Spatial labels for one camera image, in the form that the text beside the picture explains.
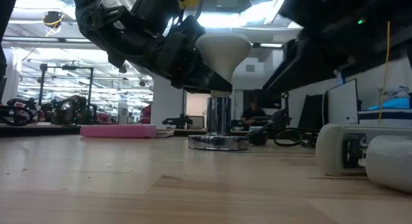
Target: wood grain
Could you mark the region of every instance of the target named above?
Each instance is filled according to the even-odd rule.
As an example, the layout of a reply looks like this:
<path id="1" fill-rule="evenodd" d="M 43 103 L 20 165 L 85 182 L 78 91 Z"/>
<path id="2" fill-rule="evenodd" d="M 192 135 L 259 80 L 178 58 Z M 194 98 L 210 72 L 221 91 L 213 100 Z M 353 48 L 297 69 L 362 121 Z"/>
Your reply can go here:
<path id="1" fill-rule="evenodd" d="M 186 138 L 0 139 L 0 223 L 409 223 L 412 197 L 320 175 L 314 151 Z"/>

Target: round metal base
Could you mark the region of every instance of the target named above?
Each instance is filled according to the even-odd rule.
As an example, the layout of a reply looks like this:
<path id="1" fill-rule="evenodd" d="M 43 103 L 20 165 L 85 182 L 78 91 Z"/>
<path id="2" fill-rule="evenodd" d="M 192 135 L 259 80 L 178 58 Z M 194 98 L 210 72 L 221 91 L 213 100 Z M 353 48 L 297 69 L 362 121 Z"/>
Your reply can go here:
<path id="1" fill-rule="evenodd" d="M 191 135 L 188 138 L 191 149 L 243 151 L 249 145 L 249 139 L 244 136 Z"/>

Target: white funnel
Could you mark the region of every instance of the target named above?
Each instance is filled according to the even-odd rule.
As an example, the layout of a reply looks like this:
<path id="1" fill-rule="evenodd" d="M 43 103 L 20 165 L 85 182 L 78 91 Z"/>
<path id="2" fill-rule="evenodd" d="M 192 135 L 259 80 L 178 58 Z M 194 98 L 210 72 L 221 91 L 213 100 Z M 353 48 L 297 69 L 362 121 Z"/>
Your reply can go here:
<path id="1" fill-rule="evenodd" d="M 239 33 L 212 32 L 199 37 L 196 47 L 206 65 L 231 82 L 234 70 L 245 60 L 252 45 Z"/>

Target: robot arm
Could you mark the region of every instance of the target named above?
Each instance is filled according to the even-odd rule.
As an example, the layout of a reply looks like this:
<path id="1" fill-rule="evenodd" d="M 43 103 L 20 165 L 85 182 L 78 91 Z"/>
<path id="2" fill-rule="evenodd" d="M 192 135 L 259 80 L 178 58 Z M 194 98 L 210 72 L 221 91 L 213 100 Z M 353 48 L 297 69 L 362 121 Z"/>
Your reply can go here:
<path id="1" fill-rule="evenodd" d="M 194 16 L 182 21 L 177 0 L 137 0 L 125 6 L 104 8 L 102 0 L 74 0 L 79 29 L 106 51 L 109 62 L 122 69 L 130 61 L 169 79 L 171 85 L 192 93 L 232 91 L 232 85 L 205 65 L 194 47 L 205 33 Z M 166 37 L 167 23 L 178 19 Z"/>

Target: pink foam block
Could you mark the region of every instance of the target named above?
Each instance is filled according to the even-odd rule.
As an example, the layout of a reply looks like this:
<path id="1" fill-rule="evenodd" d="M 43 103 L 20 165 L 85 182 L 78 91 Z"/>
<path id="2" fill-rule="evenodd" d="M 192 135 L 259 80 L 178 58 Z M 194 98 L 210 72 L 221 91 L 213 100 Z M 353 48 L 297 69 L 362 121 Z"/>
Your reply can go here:
<path id="1" fill-rule="evenodd" d="M 95 138 L 156 138 L 152 125 L 95 125 L 82 126 L 80 135 Z"/>

